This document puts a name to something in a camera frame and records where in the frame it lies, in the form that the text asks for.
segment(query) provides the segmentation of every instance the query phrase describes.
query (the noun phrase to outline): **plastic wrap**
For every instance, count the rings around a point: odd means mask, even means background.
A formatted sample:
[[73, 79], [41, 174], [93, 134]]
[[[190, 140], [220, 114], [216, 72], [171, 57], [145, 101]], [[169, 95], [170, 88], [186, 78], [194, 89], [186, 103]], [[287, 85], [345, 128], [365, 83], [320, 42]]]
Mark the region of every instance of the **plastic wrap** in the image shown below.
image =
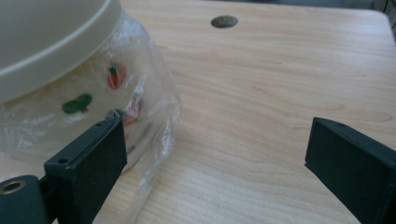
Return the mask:
[[[180, 108], [161, 53], [141, 24], [123, 13], [89, 60], [0, 105], [0, 150], [40, 169], [94, 123], [121, 116], [132, 169], [120, 177], [95, 223], [132, 223], [174, 147]], [[19, 174], [18, 167], [12, 171], [2, 168], [2, 177]]]

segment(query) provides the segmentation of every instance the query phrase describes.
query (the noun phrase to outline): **red object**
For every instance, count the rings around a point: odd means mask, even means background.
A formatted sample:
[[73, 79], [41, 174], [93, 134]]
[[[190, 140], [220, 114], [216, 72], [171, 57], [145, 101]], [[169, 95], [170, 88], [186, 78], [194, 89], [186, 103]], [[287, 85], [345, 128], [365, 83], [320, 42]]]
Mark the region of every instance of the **red object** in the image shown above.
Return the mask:
[[126, 78], [126, 67], [121, 63], [116, 63], [108, 68], [108, 71], [110, 71], [110, 74], [107, 76], [108, 86], [113, 90], [119, 89]]

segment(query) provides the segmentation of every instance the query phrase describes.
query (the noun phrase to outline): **wooden surface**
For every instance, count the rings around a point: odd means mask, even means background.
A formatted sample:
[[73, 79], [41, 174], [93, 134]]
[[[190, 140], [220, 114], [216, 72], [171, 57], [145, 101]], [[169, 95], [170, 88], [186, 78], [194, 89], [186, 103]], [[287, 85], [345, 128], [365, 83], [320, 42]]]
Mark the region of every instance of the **wooden surface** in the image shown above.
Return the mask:
[[[304, 167], [313, 117], [396, 148], [396, 49], [373, 11], [123, 1], [178, 85], [177, 144], [136, 223], [358, 223]], [[239, 23], [211, 27], [220, 15]]]

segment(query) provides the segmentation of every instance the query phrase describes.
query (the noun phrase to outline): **circular hole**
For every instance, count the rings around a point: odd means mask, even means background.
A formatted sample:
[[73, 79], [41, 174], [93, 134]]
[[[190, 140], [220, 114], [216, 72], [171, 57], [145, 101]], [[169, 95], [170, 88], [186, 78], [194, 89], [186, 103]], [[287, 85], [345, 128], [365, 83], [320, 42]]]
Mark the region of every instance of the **circular hole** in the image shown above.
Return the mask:
[[0, 187], [0, 194], [10, 194], [22, 189], [26, 185], [23, 180], [12, 181], [2, 187]]
[[60, 164], [67, 163], [68, 161], [69, 161], [68, 158], [62, 158], [62, 159], [58, 160], [58, 162], [59, 162]]
[[238, 19], [234, 16], [219, 16], [212, 20], [212, 26], [216, 28], [231, 28], [238, 24]]

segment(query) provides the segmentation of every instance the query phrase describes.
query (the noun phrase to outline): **screw hole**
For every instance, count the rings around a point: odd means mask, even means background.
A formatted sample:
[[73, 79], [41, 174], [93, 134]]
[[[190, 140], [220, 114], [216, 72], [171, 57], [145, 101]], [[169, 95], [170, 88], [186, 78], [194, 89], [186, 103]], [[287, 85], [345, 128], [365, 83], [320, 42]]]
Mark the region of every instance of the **screw hole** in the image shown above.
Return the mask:
[[231, 28], [238, 24], [238, 19], [234, 16], [219, 16], [213, 19], [211, 24], [220, 29]]
[[58, 160], [58, 162], [59, 162], [60, 164], [67, 163], [68, 161], [69, 161], [68, 158], [62, 158], [62, 159]]
[[10, 194], [22, 189], [26, 185], [23, 180], [12, 181], [2, 187], [0, 187], [0, 194]]

